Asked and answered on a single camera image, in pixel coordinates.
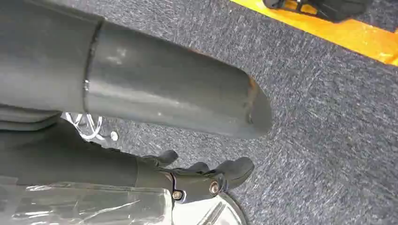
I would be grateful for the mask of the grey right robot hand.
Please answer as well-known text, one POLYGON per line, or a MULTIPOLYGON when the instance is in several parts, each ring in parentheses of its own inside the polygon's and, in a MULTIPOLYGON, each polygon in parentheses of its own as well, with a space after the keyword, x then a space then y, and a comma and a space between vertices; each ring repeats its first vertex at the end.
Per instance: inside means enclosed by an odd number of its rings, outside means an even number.
POLYGON ((163 188, 189 203, 242 185, 254 170, 247 157, 169 169, 175 151, 103 148, 84 141, 66 112, 235 138, 272 126, 267 95, 239 68, 48 0, 1 1, 1 176, 26 186, 163 188))

